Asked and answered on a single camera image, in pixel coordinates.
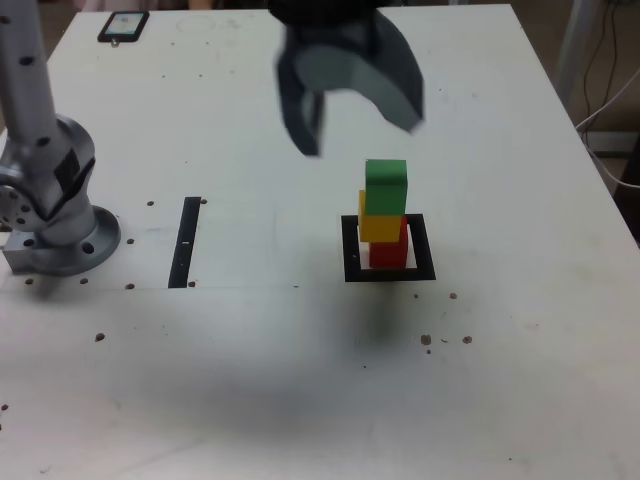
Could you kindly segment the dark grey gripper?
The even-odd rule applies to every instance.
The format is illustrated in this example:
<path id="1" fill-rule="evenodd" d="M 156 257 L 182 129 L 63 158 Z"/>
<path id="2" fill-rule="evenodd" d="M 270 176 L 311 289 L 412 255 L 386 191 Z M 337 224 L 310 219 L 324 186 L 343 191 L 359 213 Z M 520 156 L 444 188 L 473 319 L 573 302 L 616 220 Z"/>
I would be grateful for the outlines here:
<path id="1" fill-rule="evenodd" d="M 336 25 L 287 26 L 285 45 L 276 66 L 281 117 L 303 155 L 320 155 L 328 92 L 358 93 L 406 132 L 423 121 L 420 67 L 403 34 L 379 10 Z"/>

